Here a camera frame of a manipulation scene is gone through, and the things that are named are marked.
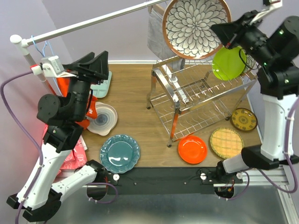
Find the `large floral plate brown rim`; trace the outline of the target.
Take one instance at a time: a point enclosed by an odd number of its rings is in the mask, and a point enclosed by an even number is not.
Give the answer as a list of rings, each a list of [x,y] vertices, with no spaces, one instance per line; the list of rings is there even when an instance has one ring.
[[[239,58],[241,59],[242,63],[244,64],[244,69],[242,72],[242,75],[245,73],[248,73],[252,70],[257,70],[258,69],[258,64],[254,60],[252,56],[246,53],[244,49],[239,50]]]

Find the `orange plate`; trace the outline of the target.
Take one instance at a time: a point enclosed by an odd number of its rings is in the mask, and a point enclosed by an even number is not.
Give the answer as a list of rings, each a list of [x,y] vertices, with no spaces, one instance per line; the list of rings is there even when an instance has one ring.
[[[189,135],[179,142],[178,154],[183,161],[189,164],[199,164],[207,156],[207,146],[201,138]]]

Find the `lime green plate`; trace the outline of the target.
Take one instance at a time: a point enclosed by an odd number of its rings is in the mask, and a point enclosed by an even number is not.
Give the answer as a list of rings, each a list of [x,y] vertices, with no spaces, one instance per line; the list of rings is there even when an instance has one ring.
[[[240,46],[233,49],[222,47],[212,61],[213,74],[222,81],[229,81],[245,69],[246,55]]]

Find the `woven bamboo plate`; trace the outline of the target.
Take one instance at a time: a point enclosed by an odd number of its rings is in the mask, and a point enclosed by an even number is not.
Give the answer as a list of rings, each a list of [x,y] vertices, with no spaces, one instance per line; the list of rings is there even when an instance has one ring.
[[[240,134],[230,128],[218,128],[209,139],[214,153],[222,159],[229,159],[241,153],[244,147]]]

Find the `yellow patterned dark plate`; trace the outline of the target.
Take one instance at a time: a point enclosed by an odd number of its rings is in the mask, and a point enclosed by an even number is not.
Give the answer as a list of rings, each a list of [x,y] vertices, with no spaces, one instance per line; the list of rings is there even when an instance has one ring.
[[[244,132],[250,132],[258,125],[256,115],[251,110],[246,108],[235,109],[230,120],[236,129]]]

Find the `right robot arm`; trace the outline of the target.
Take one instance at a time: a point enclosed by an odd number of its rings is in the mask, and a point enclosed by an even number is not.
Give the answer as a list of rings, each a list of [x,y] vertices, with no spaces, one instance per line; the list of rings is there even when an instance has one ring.
[[[299,18],[285,18],[267,37],[253,20],[257,15],[251,11],[234,22],[211,26],[227,49],[240,46],[259,64],[257,78],[265,105],[262,144],[244,147],[238,155],[218,162],[215,178],[221,183],[249,168],[271,170],[299,162],[292,149],[292,123],[299,99],[299,69],[293,63],[299,54]]]

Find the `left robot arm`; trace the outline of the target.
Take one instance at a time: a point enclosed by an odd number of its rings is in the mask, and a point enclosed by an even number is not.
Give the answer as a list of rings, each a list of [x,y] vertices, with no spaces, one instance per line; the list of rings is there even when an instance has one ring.
[[[8,197],[7,204],[28,222],[46,222],[62,202],[84,185],[104,180],[103,166],[88,161],[79,171],[60,182],[55,178],[66,157],[75,148],[91,106],[92,84],[108,79],[108,52],[91,52],[70,64],[61,64],[58,56],[45,57],[31,67],[36,76],[69,78],[65,96],[46,94],[38,102],[37,118],[48,127],[43,144],[37,145],[39,158],[20,192]]]

